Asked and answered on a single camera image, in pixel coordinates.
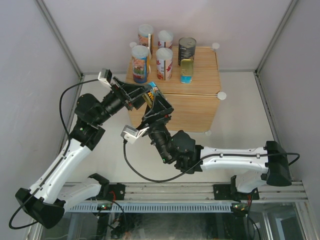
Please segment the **rectangular gold tin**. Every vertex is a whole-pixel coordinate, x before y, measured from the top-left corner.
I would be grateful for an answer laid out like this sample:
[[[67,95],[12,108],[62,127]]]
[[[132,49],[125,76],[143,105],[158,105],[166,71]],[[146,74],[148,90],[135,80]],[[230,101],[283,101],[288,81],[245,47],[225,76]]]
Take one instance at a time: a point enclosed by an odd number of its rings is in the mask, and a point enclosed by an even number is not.
[[[194,74],[194,60],[182,59],[180,62],[180,82],[190,84]]]
[[[149,82],[148,85],[151,86],[151,89],[145,93],[142,97],[146,102],[147,106],[151,109],[155,99],[163,97],[162,92],[159,90],[155,82]]]

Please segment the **wooden cube shelf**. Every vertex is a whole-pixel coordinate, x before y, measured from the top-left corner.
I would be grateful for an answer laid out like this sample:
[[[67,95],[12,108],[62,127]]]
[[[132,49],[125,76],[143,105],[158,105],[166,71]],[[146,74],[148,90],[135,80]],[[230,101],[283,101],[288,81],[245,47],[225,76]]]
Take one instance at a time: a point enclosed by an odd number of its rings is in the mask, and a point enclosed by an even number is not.
[[[196,47],[192,82],[185,84],[180,81],[178,47],[174,46],[172,51],[172,76],[168,81],[158,79],[156,57],[150,60],[149,81],[157,85],[174,108],[166,127],[170,131],[209,131],[221,103],[218,55],[209,46]]]

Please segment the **white lid can colourful label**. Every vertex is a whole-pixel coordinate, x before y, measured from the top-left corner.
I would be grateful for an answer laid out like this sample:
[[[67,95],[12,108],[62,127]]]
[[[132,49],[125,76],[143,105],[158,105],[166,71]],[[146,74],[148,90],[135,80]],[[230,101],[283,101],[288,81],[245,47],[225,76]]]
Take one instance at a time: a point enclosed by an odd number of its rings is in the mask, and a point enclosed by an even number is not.
[[[131,49],[131,65],[134,82],[144,84],[150,73],[150,50],[144,45],[136,45]]]

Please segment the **tall can with spoon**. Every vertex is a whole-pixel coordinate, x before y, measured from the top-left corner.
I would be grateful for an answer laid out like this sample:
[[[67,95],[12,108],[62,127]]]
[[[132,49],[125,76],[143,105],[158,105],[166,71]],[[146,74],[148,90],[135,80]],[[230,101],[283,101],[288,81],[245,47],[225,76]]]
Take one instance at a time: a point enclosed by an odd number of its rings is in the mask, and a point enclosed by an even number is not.
[[[154,28],[149,24],[142,24],[138,27],[139,45],[149,49],[151,56],[153,55],[153,37]]]

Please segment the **white lid can red label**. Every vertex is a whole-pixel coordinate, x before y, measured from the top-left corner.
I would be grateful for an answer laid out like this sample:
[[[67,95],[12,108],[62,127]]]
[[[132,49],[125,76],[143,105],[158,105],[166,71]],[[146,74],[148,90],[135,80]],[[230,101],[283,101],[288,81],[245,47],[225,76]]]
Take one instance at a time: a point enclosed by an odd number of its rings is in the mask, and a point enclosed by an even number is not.
[[[172,32],[168,30],[161,30],[157,36],[158,36],[157,46],[159,49],[160,48],[172,49],[173,39],[174,39],[174,35]]]

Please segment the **dark round tin can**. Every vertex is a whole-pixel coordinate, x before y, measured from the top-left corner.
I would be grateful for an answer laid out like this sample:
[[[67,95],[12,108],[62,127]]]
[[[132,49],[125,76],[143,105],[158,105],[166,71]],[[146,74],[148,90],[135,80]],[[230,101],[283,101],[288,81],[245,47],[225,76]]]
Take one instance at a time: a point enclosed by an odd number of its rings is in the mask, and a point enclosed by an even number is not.
[[[183,59],[195,58],[197,41],[192,37],[182,37],[178,41],[178,65]]]

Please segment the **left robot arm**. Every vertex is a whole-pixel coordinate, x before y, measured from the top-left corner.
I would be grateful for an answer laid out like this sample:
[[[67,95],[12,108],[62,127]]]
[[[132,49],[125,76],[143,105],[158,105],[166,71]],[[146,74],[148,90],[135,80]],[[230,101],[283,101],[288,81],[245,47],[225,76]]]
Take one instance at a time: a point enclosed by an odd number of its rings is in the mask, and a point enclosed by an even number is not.
[[[91,93],[78,98],[74,111],[76,124],[72,131],[66,132],[65,146],[34,184],[20,188],[15,194],[19,209],[46,229],[57,225],[65,212],[78,203],[91,197],[104,200],[109,196],[109,181],[97,173],[73,186],[68,193],[61,190],[74,169],[98,145],[105,133],[102,124],[122,108],[139,109],[155,87],[153,82],[133,84],[117,77],[99,77],[97,80],[110,87],[110,92],[102,100]]]

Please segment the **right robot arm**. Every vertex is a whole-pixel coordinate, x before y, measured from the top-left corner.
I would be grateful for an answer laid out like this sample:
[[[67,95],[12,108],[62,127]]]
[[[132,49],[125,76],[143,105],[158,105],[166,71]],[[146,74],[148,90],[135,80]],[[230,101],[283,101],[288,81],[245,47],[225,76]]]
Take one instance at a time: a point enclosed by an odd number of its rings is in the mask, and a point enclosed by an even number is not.
[[[182,174],[218,169],[241,169],[244,173],[230,178],[231,199],[240,202],[262,185],[288,187],[292,184],[288,156],[276,141],[250,149],[218,149],[197,145],[183,130],[171,135],[166,124],[171,120],[172,105],[159,92],[145,93],[147,104],[140,124],[165,164],[174,164]]]

